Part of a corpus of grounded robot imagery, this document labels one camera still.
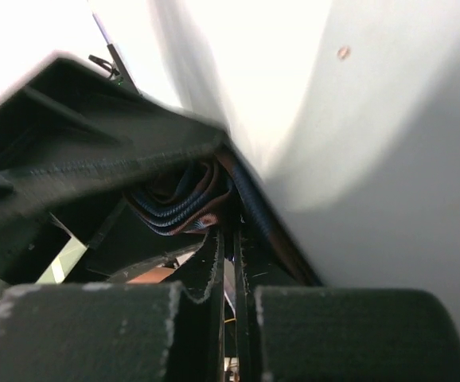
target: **gray panel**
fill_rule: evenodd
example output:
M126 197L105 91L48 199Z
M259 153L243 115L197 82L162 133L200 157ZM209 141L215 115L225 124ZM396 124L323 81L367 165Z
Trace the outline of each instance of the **gray panel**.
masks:
M263 187L315 269L429 290L460 331L460 0L336 1L305 99Z

